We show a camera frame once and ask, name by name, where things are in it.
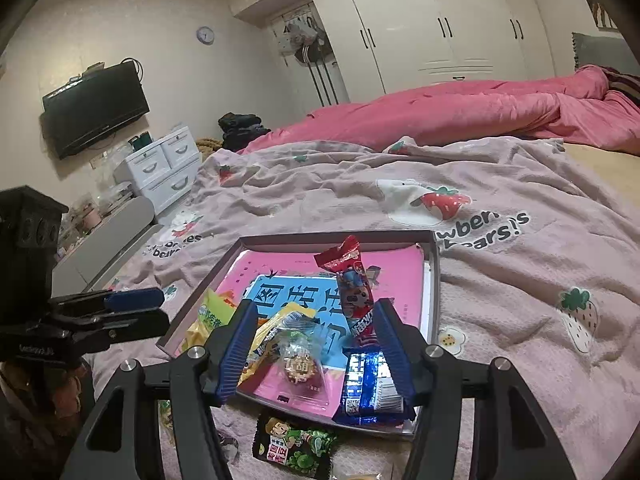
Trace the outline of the blue foil snack packet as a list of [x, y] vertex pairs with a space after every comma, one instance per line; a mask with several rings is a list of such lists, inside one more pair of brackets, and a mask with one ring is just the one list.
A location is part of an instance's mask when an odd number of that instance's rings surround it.
[[402, 425], [416, 412], [398, 393], [378, 347], [347, 348], [346, 370], [334, 422], [347, 426]]

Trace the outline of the green milk snack packet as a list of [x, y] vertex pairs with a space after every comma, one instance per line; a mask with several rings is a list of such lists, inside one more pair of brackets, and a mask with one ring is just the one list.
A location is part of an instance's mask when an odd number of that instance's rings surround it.
[[213, 330], [229, 323], [235, 309], [236, 302], [233, 292], [228, 290], [228, 292], [218, 294], [210, 288], [207, 289], [198, 306], [196, 320], [186, 330], [180, 351], [183, 352], [191, 347], [205, 344]]

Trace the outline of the orange yellow snack packet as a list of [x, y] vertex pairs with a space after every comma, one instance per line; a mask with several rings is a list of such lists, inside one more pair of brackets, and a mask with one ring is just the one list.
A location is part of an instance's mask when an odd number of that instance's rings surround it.
[[277, 336], [281, 330], [291, 326], [300, 318], [314, 318], [317, 321], [316, 310], [289, 302], [258, 327], [250, 345], [250, 352], [248, 352], [239, 384], [253, 377], [262, 365], [277, 361]]

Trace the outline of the black green cartoon snack packet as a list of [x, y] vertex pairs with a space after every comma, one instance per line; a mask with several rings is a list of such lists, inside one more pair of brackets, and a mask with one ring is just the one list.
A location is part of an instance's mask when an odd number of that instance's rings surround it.
[[260, 413], [252, 454], [262, 462], [311, 479], [329, 479], [337, 434], [296, 417], [273, 410]]

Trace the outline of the clear round pastry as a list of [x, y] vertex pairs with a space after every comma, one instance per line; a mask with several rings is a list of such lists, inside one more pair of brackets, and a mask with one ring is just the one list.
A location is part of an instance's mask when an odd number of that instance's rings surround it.
[[288, 403], [325, 406], [320, 324], [314, 318], [300, 318], [280, 331], [276, 343], [280, 395]]

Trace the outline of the red blue candy stick packet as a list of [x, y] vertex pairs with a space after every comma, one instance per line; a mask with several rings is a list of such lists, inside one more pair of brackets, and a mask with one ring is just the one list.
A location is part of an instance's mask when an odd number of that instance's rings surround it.
[[340, 246], [314, 256], [317, 266], [335, 276], [341, 308], [358, 346], [376, 346], [373, 325], [374, 299], [361, 259], [359, 240], [349, 235]]

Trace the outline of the pink blue book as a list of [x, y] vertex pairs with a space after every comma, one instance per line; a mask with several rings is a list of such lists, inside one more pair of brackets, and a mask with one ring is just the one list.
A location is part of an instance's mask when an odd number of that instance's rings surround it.
[[[369, 250], [362, 254], [373, 297], [388, 298], [402, 322], [419, 327], [430, 313], [431, 268], [428, 251], [418, 244], [399, 249]], [[340, 403], [345, 370], [345, 347], [352, 336], [341, 310], [334, 275], [322, 271], [308, 252], [258, 252], [245, 249], [214, 291], [234, 293], [235, 302], [255, 301], [261, 318], [271, 318], [289, 302], [316, 310], [321, 325], [325, 406], [288, 403], [280, 395], [278, 369], [264, 364], [258, 372], [239, 384], [239, 393], [280, 410], [298, 411], [304, 416], [330, 419]]]

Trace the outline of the dark cardboard box tray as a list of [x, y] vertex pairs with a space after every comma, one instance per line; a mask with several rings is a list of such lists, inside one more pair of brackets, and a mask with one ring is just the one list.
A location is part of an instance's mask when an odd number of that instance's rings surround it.
[[[324, 341], [322, 391], [313, 399], [288, 393], [277, 367], [264, 366], [239, 386], [247, 400], [292, 416], [332, 425], [340, 404], [346, 370], [344, 348], [352, 345], [340, 309], [334, 277], [314, 257], [337, 246], [345, 233], [280, 234], [239, 238], [186, 300], [168, 332], [157, 341], [170, 358], [181, 352], [186, 331], [211, 292], [230, 294], [235, 302], [254, 301], [265, 320], [289, 302], [311, 308]], [[356, 235], [376, 299], [389, 299], [401, 321], [416, 326], [426, 341], [437, 339], [439, 322], [439, 255], [428, 231], [370, 231]]]

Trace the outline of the white drawer cabinet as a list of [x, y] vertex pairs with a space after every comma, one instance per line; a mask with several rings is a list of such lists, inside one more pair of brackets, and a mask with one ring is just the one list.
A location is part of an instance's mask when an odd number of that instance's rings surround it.
[[113, 177], [129, 182], [134, 195], [147, 198], [154, 214], [161, 214], [190, 191], [201, 163], [191, 130], [182, 126], [125, 157]]

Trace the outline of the pink strawberry bear blanket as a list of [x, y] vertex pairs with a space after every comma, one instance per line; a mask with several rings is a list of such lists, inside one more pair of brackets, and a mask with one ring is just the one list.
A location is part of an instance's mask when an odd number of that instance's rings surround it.
[[220, 151], [186, 206], [112, 289], [159, 287], [175, 315], [240, 237], [430, 230], [442, 327], [463, 359], [513, 362], [578, 478], [604, 477], [638, 426], [639, 216], [558, 141]]

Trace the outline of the dark folded clothes pile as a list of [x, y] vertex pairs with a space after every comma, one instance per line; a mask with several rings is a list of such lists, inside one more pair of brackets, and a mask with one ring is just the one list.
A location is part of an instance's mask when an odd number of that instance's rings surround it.
[[218, 126], [222, 130], [222, 147], [232, 152], [241, 151], [250, 142], [270, 133], [262, 124], [262, 118], [255, 114], [227, 113], [218, 119]]

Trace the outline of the pink quilt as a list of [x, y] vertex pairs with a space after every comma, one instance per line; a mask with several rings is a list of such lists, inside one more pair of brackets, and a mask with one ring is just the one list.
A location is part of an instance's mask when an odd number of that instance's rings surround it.
[[445, 82], [367, 103], [318, 108], [250, 142], [247, 153], [306, 142], [346, 142], [382, 151], [403, 136], [445, 145], [485, 136], [562, 139], [605, 151], [639, 151], [639, 107], [597, 65], [538, 80]]

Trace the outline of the hanging bags on hooks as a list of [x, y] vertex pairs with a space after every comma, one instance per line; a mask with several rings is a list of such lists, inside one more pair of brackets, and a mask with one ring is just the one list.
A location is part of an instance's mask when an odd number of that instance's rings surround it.
[[278, 38], [281, 56], [293, 55], [304, 65], [324, 63], [333, 55], [333, 48], [326, 31], [312, 14], [296, 15], [284, 22], [284, 29]]

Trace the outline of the white wardrobe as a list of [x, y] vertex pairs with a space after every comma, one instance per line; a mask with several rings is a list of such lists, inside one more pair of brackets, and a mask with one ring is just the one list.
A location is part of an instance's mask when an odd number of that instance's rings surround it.
[[[236, 18], [262, 24], [304, 0], [227, 1]], [[354, 102], [441, 82], [555, 74], [535, 0], [310, 1]]]

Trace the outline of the grey quilted headboard cushion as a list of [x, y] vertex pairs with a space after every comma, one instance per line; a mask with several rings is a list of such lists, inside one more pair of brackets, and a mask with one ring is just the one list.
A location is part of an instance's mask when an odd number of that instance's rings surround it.
[[576, 70], [586, 65], [597, 65], [624, 74], [639, 73], [639, 63], [623, 39], [573, 32], [572, 43]]

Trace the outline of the black wall television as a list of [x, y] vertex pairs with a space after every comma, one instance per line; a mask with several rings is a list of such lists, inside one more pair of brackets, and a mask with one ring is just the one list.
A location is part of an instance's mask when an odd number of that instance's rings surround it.
[[148, 114], [141, 74], [127, 58], [46, 94], [42, 133], [56, 158], [77, 155]]

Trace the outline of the round wall clock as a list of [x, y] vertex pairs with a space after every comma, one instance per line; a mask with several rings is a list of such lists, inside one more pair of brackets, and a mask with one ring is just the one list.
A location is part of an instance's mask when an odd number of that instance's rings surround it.
[[201, 26], [196, 31], [196, 39], [206, 46], [212, 46], [215, 42], [215, 32], [208, 26]]

